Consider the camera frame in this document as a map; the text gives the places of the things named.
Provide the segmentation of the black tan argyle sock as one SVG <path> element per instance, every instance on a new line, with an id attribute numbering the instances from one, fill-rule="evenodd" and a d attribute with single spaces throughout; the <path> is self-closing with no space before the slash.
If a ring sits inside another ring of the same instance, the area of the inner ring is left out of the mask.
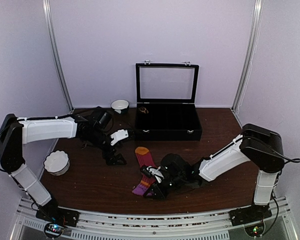
<path id="1" fill-rule="evenodd" d="M 140 114 L 148 114 L 149 110 L 146 107 L 141 106 L 141 107 L 137 108 L 137 112 L 140 113 Z"/>

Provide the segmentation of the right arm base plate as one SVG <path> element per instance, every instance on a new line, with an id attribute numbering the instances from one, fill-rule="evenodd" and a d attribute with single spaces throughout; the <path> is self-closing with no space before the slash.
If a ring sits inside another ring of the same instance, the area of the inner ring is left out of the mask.
<path id="1" fill-rule="evenodd" d="M 239 226 L 269 218 L 272 216 L 272 211 L 269 202 L 259 204 L 253 201 L 251 205 L 233 209 L 228 214 L 232 226 Z"/>

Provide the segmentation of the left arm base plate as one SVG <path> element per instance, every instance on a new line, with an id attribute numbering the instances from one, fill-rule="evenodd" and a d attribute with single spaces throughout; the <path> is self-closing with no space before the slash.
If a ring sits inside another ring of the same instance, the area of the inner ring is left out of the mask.
<path id="1" fill-rule="evenodd" d="M 50 201 L 45 205 L 38 205 L 35 216 L 62 227 L 76 227 L 80 213 L 76 210 L 61 208 L 58 203 Z"/>

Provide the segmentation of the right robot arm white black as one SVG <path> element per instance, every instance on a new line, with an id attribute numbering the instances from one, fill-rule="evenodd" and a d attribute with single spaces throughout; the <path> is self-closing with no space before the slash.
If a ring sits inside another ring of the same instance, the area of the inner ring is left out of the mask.
<path id="1" fill-rule="evenodd" d="M 193 165 L 175 153 L 164 156 L 159 167 L 143 165 L 140 171 L 155 179 L 143 197 L 163 200 L 172 189 L 182 186 L 200 188 L 246 162 L 253 162 L 259 168 L 252 204 L 245 208 L 248 219 L 256 221 L 269 209 L 276 179 L 285 160 L 280 134 L 251 123 L 245 124 L 228 145 Z"/>

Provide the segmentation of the purple orange striped sock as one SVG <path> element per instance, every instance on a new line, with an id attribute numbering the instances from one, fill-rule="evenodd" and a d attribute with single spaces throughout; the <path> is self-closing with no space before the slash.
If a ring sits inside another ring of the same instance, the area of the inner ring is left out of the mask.
<path id="1" fill-rule="evenodd" d="M 143 196 L 152 184 L 141 181 L 133 190 L 132 193 L 137 196 Z"/>

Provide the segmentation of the maroon orange-toed sock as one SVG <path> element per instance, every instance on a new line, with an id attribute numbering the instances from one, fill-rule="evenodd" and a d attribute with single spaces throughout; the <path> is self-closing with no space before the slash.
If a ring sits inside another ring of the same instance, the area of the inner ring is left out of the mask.
<path id="1" fill-rule="evenodd" d="M 156 167 L 152 155 L 149 151 L 148 148 L 139 146 L 135 149 L 135 155 L 138 160 L 139 166 L 142 167 L 143 165 L 145 166 L 151 166 L 151 167 Z M 140 181 L 140 184 L 142 187 L 150 187 L 150 185 L 155 181 L 155 179 L 152 177 L 147 177 L 144 173 L 141 174 L 142 178 Z"/>

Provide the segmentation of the black display case glass lid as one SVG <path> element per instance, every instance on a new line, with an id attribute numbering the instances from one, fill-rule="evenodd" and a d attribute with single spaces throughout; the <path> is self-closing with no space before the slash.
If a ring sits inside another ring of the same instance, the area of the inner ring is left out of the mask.
<path id="1" fill-rule="evenodd" d="M 199 69 L 187 62 L 136 63 L 136 140 L 201 139 L 203 130 L 195 106 Z M 138 113 L 139 107 L 149 113 Z"/>

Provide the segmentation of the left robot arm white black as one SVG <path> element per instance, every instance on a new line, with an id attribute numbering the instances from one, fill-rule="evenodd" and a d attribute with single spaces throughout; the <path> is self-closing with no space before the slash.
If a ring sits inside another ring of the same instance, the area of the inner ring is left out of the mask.
<path id="1" fill-rule="evenodd" d="M 28 193 L 45 217 L 57 222 L 63 217 L 62 211 L 57 200 L 26 165 L 23 145 L 78 138 L 99 148 L 108 166 L 124 166 L 127 162 L 122 154 L 116 153 L 116 144 L 128 139 L 130 130 L 120 129 L 107 134 L 105 128 L 111 120 L 112 114 L 99 106 L 87 116 L 67 114 L 26 118 L 7 114 L 0 127 L 0 171 L 10 175 Z"/>

